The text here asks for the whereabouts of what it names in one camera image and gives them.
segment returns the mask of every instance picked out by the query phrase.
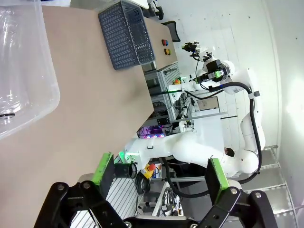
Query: wooden table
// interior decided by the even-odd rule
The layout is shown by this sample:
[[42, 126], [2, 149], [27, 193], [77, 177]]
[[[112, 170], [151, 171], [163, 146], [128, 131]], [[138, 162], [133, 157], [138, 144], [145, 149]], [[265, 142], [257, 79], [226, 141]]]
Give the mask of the wooden table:
[[141, 66], [115, 71], [97, 13], [43, 7], [60, 89], [55, 111], [0, 141], [0, 227], [34, 226], [52, 183], [117, 154], [153, 112]]
[[[155, 55], [156, 70], [161, 70], [164, 67], [175, 63], [177, 57], [169, 28], [149, 18], [144, 18], [144, 21]], [[166, 39], [169, 42], [169, 45], [163, 46], [161, 42], [162, 39]], [[165, 55], [164, 49], [170, 49], [171, 55]]]

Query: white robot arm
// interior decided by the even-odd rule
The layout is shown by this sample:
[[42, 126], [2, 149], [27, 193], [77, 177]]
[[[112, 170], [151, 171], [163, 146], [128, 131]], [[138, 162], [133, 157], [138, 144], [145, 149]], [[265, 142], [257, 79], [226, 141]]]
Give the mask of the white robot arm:
[[[196, 132], [184, 132], [164, 138], [137, 139], [129, 152], [132, 153], [138, 169], [143, 169], [151, 158], [173, 155], [179, 161], [195, 163], [205, 168], [210, 157], [219, 158], [227, 177], [232, 177], [237, 172], [253, 173], [259, 166], [258, 150], [265, 146], [265, 136], [261, 126], [262, 104], [256, 76], [250, 69], [234, 72], [234, 65], [231, 62], [221, 62], [208, 51], [202, 54], [199, 49], [200, 53], [198, 53], [197, 46], [194, 49], [195, 56], [203, 60], [204, 68], [207, 69], [206, 73], [197, 77], [195, 81], [169, 86], [168, 93], [171, 101], [178, 100], [182, 93], [203, 89], [200, 83], [209, 80], [221, 84], [216, 88], [209, 88], [210, 91], [223, 89], [228, 94], [235, 94], [244, 89], [240, 86], [247, 87], [249, 99], [253, 101], [251, 105], [254, 104], [252, 108], [254, 113], [253, 110], [251, 112], [253, 116], [248, 113], [240, 124], [245, 146], [236, 151], [234, 157], [229, 157], [224, 151], [201, 144]], [[256, 126], [260, 145], [256, 144], [253, 124]]]

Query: black cable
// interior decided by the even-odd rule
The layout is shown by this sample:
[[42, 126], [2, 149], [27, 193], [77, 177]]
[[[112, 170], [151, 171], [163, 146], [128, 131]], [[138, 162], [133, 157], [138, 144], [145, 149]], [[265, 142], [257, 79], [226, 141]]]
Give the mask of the black cable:
[[139, 197], [139, 193], [137, 192], [137, 199], [136, 199], [136, 213], [137, 213], [137, 214], [140, 214], [140, 213], [138, 213], [138, 197]]
[[241, 82], [228, 82], [228, 83], [222, 84], [222, 85], [217, 86], [217, 87], [211, 87], [210, 86], [209, 91], [210, 92], [215, 92], [215, 91], [218, 91], [220, 89], [224, 89], [224, 88], [227, 88], [227, 87], [230, 87], [230, 86], [239, 86], [239, 87], [242, 87], [243, 89], [245, 89], [248, 94], [251, 93], [250, 88], [247, 85], [245, 85]]
[[137, 214], [139, 214], [138, 211], [137, 211], [137, 209], [138, 209], [138, 197], [139, 197], [139, 195], [143, 195], [145, 192], [150, 191], [150, 182], [149, 182], [148, 179], [146, 179], [144, 177], [144, 175], [141, 172], [139, 172], [136, 175], [135, 181], [133, 179], [131, 179], [131, 180], [133, 181], [133, 183], [136, 187], [136, 190], [137, 190], [136, 212], [137, 212]]
[[205, 99], [211, 98], [211, 97], [213, 97], [213, 96], [215, 96], [215, 95], [217, 95], [217, 94], [219, 94], [219, 93], [221, 93], [221, 92], [223, 92], [223, 91], [224, 91], [224, 90], [219, 90], [219, 91], [217, 91], [216, 93], [211, 94], [211, 95], [206, 96], [206, 97], [198, 97], [198, 96], [195, 96], [194, 94], [192, 94], [192, 93], [190, 93], [190, 92], [188, 92], [188, 91], [185, 91], [185, 93], [187, 93], [187, 94], [193, 96], [194, 98], [196, 98], [196, 99], [198, 99], [198, 100], [205, 100]]
[[[217, 92], [216, 93], [214, 93], [214, 94], [211, 94], [211, 95], [209, 95], [209, 96], [206, 96], [206, 97], [198, 97], [198, 96], [195, 96], [194, 94], [192, 94], [192, 93], [190, 93], [190, 92], [188, 92], [188, 91], [184, 91], [185, 93], [187, 93], [187, 94], [189, 94], [189, 95], [191, 95], [191, 96], [193, 96], [193, 97], [195, 97], [196, 99], [199, 99], [199, 100], [205, 100], [205, 99], [208, 99], [208, 98], [211, 98], [211, 97], [213, 97], [213, 96], [215, 96], [215, 95], [217, 95], [217, 94], [219, 94], [219, 93], [221, 93], [221, 92], [223, 92], [223, 90], [216, 90]], [[172, 93], [177, 93], [177, 92], [182, 92], [182, 90], [176, 90], [176, 91], [164, 91], [164, 92], [160, 92], [160, 93], [156, 93], [156, 94], [153, 94], [153, 95], [161, 95], [161, 94], [172, 94]]]
[[168, 183], [169, 183], [169, 185], [170, 185], [172, 191], [173, 191], [176, 195], [179, 195], [180, 197], [184, 197], [184, 198], [197, 198], [197, 197], [202, 197], [202, 196], [206, 196], [206, 195], [209, 194], [209, 191], [204, 191], [204, 192], [201, 192], [201, 193], [191, 194], [191, 195], [179, 191], [179, 190], [174, 186], [174, 184], [173, 184], [172, 181], [171, 181], [169, 165], [168, 165], [168, 163], [167, 163], [166, 158], [165, 158], [165, 157], [162, 157], [161, 159], [162, 159], [163, 164], [165, 165], [165, 168], [166, 168], [166, 177], [167, 177], [167, 181], [168, 181]]
[[143, 133], [144, 131], [144, 127], [141, 127], [139, 130], [138, 130], [138, 135], [141, 136], [141, 134]]
[[261, 143], [260, 143], [260, 139], [258, 137], [258, 133], [257, 133], [257, 125], [256, 125], [256, 120], [255, 120], [255, 116], [254, 116], [254, 100], [250, 99], [250, 118], [251, 118], [251, 122], [252, 122], [252, 128], [253, 128], [253, 132], [255, 135], [255, 139], [256, 139], [256, 147], [257, 147], [257, 154], [258, 154], [258, 167], [256, 172], [254, 172], [250, 177], [243, 179], [243, 180], [239, 180], [238, 182], [240, 184], [245, 184], [249, 181], [251, 181], [252, 179], [254, 179], [258, 174], [260, 174], [260, 169], [262, 167], [262, 149], [261, 149]]
[[165, 188], [162, 199], [161, 199], [161, 210], [164, 214], [164, 216], [170, 216], [172, 215], [173, 209], [176, 207], [176, 195], [170, 188]]
[[160, 170], [159, 170], [156, 166], [155, 166], [155, 168], [158, 170], [158, 172], [156, 172], [155, 175], [156, 175], [156, 174], [159, 174], [159, 173], [160, 173]]
[[192, 58], [194, 58], [194, 60], [199, 61], [199, 59], [195, 58], [194, 56], [192, 56]]
[[173, 125], [171, 124], [169, 127], [162, 127], [162, 128], [171, 128]]
[[234, 115], [234, 116], [227, 116], [227, 117], [221, 117], [221, 120], [230, 119], [230, 118], [235, 118], [235, 117], [237, 117], [237, 115]]
[[[199, 59], [198, 59], [198, 62], [197, 62], [197, 64], [196, 64], [196, 68], [195, 68], [195, 77], [196, 78], [198, 78], [198, 75], [197, 75], [197, 70], [198, 70], [198, 65], [199, 65], [199, 60], [200, 60], [200, 57], [199, 57]], [[208, 90], [205, 86], [203, 86], [201, 83], [199, 84], [200, 85], [200, 87], [202, 88], [202, 89], [205, 89], [205, 90]]]
[[164, 91], [164, 92], [160, 92], [160, 93], [150, 94], [150, 96], [158, 96], [158, 95], [162, 95], [162, 94], [173, 94], [176, 92], [182, 92], [182, 90]]

